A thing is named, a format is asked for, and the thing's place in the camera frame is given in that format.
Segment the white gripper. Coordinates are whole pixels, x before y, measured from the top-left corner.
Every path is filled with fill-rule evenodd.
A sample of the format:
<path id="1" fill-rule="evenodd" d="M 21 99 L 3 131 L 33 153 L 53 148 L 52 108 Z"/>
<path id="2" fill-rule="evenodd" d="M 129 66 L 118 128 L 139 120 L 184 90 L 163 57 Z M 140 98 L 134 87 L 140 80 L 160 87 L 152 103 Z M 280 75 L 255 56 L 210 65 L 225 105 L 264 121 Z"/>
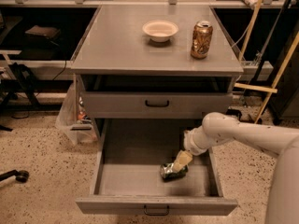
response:
<path id="1" fill-rule="evenodd" d="M 192 161 L 193 156 L 199 156 L 207 151 L 207 137 L 202 128 L 186 130 L 184 132 L 183 146 L 187 150 L 181 150 L 174 161 L 172 170 L 175 173 L 180 172 L 186 165 Z"/>

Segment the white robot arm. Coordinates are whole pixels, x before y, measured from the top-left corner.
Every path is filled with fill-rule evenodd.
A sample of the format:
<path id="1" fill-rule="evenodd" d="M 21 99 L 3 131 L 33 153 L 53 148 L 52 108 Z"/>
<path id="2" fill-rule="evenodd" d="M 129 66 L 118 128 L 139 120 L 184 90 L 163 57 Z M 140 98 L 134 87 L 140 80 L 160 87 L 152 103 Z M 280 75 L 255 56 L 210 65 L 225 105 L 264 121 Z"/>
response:
<path id="1" fill-rule="evenodd" d="M 299 224 L 299 130 L 241 122 L 213 112 L 202 125 L 184 133 L 184 149 L 177 155 L 173 171 L 179 172 L 194 156 L 209 148 L 237 141 L 276 157 L 269 191 L 265 224 Z"/>

